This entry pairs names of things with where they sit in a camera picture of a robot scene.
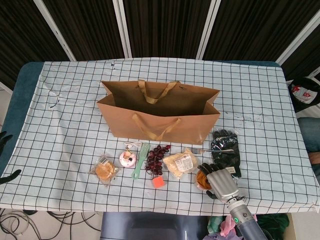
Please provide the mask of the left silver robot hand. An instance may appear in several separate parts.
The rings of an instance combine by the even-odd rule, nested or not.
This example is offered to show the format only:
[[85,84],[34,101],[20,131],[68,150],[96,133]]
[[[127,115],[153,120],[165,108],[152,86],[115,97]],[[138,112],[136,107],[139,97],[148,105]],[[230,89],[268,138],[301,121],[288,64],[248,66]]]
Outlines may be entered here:
[[[0,133],[0,154],[3,153],[4,147],[6,145],[6,143],[13,137],[12,134],[10,135],[6,135],[7,132],[6,131],[2,131]],[[20,173],[22,172],[21,169],[17,169],[16,171],[14,171],[11,175],[5,176],[5,177],[1,177],[0,178],[0,184],[5,184],[8,183],[10,181],[13,181],[15,178],[17,178]]]

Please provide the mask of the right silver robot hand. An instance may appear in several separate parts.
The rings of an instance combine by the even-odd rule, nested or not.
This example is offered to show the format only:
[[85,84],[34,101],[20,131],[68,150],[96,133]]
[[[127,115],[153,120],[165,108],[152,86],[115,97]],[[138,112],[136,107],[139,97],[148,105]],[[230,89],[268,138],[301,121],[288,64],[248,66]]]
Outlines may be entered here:
[[213,163],[202,163],[197,168],[208,180],[211,190],[206,190],[206,194],[211,199],[227,203],[240,196],[240,190],[226,168],[220,168]]

